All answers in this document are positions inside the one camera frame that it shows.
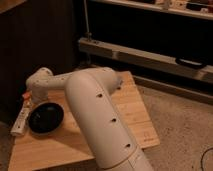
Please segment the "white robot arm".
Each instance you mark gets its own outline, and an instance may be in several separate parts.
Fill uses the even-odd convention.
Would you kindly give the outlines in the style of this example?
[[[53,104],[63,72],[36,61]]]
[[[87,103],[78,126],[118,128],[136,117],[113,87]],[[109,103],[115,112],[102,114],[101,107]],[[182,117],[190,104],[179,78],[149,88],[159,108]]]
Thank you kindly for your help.
[[[26,80],[35,104],[46,100],[49,90],[65,93],[101,171],[154,171],[110,97],[121,84],[122,78],[109,67],[60,75],[41,68]]]

